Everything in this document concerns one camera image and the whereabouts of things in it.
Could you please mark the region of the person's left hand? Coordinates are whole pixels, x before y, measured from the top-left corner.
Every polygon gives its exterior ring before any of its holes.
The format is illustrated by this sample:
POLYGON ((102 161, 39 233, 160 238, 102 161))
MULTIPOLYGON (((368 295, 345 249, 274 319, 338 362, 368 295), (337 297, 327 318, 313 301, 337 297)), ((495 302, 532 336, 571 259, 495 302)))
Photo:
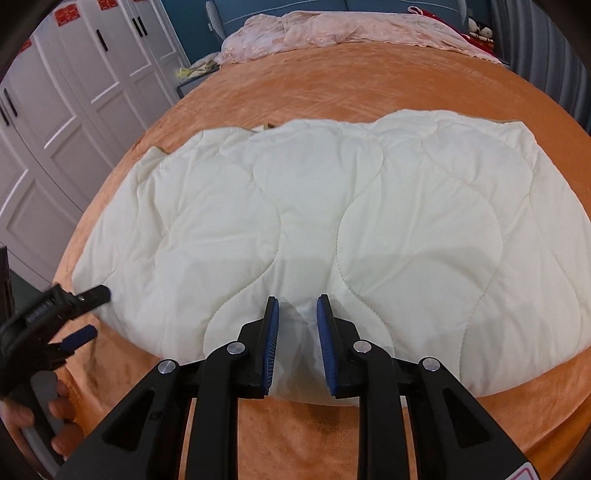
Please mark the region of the person's left hand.
MULTIPOLYGON (((70 399, 68 387, 61 380, 56 382, 56 397, 48 402, 47 413, 49 425, 57 428, 50 442, 51 448, 66 460, 82 443, 84 433, 75 422, 76 408, 70 399)), ((31 409, 13 399, 4 398, 1 400, 1 419, 20 452, 30 464, 37 464, 40 470, 39 459, 24 436, 24 430, 32 428, 35 423, 31 409)))

